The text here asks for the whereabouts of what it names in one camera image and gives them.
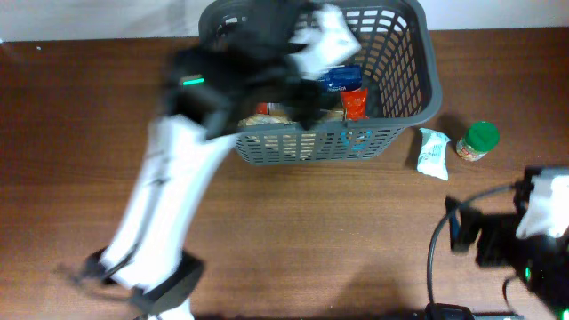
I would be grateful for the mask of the white teal packet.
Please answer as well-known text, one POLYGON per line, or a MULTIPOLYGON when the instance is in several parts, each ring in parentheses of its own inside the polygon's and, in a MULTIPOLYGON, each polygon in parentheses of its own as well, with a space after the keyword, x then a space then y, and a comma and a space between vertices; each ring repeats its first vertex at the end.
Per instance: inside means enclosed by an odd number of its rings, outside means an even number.
POLYGON ((417 171, 425 175, 448 181, 445 165, 446 146, 450 139, 441 132, 420 128, 421 151, 418 156, 417 171))

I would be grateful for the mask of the green lid jar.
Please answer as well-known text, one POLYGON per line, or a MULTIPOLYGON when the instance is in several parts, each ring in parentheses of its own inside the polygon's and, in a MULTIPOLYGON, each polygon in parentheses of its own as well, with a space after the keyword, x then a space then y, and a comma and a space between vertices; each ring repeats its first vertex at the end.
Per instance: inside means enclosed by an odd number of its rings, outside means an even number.
POLYGON ((493 150, 499 141, 500 132, 494 124, 476 122, 457 141, 456 152, 463 160, 475 162, 493 150))

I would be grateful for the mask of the small round blue tin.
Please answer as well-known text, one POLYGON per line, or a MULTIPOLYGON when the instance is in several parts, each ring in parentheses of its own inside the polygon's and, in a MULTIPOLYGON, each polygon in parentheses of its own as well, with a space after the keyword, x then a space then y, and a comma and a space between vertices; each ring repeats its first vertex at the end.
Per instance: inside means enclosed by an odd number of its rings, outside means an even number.
POLYGON ((351 152, 363 151, 372 134, 371 131, 342 132, 340 137, 341 145, 351 152))

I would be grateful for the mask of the grey plastic basket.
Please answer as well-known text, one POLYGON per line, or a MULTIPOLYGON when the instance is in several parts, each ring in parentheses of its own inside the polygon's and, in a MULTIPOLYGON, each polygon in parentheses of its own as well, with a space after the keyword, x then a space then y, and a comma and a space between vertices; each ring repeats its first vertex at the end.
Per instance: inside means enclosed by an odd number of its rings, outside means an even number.
POLYGON ((428 121, 440 109, 435 51, 418 1, 348 0, 335 5, 361 44, 361 50, 346 62, 362 69, 368 118, 328 124, 326 141, 313 158, 274 164, 373 158, 405 128, 428 121), (351 152, 341 145, 341 133, 358 131, 373 134, 363 151, 351 152))

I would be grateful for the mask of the spaghetti pack red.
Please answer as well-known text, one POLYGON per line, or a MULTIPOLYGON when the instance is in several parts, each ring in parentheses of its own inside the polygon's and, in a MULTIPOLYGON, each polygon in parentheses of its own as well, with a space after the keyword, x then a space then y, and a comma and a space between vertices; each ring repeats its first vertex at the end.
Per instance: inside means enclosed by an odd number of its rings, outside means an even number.
POLYGON ((248 125, 289 124, 300 120, 321 122, 357 121, 367 119, 365 114, 368 90, 339 92, 333 95, 332 107, 315 110, 312 115, 302 116, 302 109, 286 107, 278 103, 261 103, 256 113, 245 122, 248 125))

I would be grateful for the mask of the rice bag beige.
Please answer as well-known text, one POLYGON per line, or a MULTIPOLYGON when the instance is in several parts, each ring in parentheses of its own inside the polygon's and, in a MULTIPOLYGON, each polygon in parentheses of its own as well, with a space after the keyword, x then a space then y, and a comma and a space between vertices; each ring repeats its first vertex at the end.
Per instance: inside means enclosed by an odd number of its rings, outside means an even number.
POLYGON ((305 129, 286 115, 257 114, 239 122, 242 135, 236 149, 243 159, 255 164, 309 160, 323 147, 329 134, 327 125, 343 124, 344 120, 343 111, 333 110, 305 129))

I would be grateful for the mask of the tissue multipack blue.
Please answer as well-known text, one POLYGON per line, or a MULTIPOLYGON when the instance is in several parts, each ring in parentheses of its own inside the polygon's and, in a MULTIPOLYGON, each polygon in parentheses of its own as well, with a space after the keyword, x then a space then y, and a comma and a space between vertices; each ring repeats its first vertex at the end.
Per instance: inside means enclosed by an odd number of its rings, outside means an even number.
POLYGON ((317 81, 326 92, 353 92, 362 87, 362 70, 359 65, 332 68, 317 81))

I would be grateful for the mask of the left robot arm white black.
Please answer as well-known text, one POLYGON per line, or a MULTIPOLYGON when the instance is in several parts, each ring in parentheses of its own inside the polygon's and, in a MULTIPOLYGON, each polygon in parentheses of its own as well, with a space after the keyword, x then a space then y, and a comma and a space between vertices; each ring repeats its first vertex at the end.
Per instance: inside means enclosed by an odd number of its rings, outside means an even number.
POLYGON ((198 45, 176 52, 164 80, 164 111, 151 123, 139 176, 111 243, 78 270, 58 272, 105 300, 107 285, 144 319, 191 318, 190 294, 204 263, 184 243, 239 125, 262 102, 293 108, 315 125, 332 95, 319 80, 359 48, 342 10, 324 1, 242 1, 236 17, 210 4, 198 45))

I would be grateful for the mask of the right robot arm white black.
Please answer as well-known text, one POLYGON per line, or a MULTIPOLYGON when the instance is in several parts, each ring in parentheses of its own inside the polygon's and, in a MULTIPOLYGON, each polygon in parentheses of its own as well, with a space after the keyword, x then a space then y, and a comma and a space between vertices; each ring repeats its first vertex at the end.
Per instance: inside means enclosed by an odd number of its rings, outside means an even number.
POLYGON ((517 228, 529 209, 529 200, 515 197, 513 213, 484 214, 448 196, 446 212, 451 215, 451 250, 467 252, 477 246, 480 268, 515 270, 529 292, 541 300, 557 319, 568 317, 568 237, 547 235, 516 237, 517 228))

